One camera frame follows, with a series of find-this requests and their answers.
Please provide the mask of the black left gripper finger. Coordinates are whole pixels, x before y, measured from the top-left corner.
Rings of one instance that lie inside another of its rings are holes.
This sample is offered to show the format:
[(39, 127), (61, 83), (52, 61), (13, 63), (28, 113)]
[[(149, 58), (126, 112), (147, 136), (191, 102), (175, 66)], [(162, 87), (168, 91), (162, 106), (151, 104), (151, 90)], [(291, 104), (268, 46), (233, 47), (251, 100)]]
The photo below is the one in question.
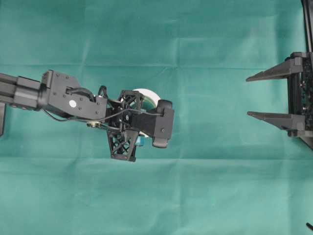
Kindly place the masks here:
[(136, 146), (143, 146), (145, 143), (145, 136), (144, 135), (138, 135), (136, 139)]
[(133, 109), (141, 110), (143, 107), (145, 95), (142, 94), (141, 92), (135, 92), (134, 94), (135, 94), (135, 100), (134, 100)]

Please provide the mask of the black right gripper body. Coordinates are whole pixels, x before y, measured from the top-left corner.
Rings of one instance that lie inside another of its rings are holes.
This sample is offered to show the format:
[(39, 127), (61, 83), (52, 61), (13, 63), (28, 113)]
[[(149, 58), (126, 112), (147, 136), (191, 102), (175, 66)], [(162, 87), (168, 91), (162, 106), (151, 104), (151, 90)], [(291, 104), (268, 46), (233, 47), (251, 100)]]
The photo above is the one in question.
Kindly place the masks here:
[(294, 52), (290, 56), (288, 76), (289, 113), (304, 117), (304, 129), (288, 132), (290, 137), (299, 137), (313, 147), (313, 54)]

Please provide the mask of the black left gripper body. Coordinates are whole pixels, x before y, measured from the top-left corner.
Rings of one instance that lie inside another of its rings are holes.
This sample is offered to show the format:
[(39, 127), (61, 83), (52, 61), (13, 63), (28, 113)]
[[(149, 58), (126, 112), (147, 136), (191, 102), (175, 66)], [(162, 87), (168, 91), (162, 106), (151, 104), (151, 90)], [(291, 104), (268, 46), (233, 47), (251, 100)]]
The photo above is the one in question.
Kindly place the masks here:
[(136, 132), (133, 132), (129, 112), (130, 91), (123, 90), (117, 101), (110, 101), (109, 118), (105, 120), (111, 158), (134, 162), (136, 160)]

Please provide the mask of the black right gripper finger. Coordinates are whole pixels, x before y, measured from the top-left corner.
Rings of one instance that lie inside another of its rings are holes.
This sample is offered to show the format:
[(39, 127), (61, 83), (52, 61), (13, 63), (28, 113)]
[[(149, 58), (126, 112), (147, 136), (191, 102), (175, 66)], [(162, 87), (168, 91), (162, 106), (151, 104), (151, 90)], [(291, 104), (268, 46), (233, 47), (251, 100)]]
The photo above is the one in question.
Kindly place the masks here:
[(272, 79), (284, 79), (295, 71), (294, 60), (287, 60), (279, 65), (276, 65), (266, 71), (261, 71), (246, 79), (246, 82), (252, 82), (257, 80), (272, 80)]
[(248, 111), (247, 114), (263, 120), (281, 130), (305, 130), (305, 116), (295, 114), (260, 113)]

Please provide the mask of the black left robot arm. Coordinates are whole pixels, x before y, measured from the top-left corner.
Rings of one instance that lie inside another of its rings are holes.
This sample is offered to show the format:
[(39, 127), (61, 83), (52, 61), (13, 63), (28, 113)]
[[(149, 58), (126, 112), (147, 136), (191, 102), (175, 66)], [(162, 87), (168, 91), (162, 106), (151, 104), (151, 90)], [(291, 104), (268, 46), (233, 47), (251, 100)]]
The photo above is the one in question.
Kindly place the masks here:
[(144, 95), (122, 90), (110, 99), (106, 86), (97, 94), (80, 86), (70, 75), (48, 70), (41, 81), (22, 76), (0, 75), (0, 133), (4, 133), (6, 106), (44, 111), (59, 122), (82, 122), (107, 132), (111, 158), (135, 161), (136, 141), (142, 135), (131, 127), (132, 115), (142, 113)]

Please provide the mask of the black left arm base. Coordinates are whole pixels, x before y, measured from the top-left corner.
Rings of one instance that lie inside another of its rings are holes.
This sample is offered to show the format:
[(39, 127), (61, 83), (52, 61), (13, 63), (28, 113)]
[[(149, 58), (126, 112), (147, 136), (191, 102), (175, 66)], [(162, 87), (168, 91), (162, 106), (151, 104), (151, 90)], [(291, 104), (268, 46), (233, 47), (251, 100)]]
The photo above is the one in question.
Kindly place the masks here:
[(0, 103), (0, 137), (4, 134), (6, 105)]

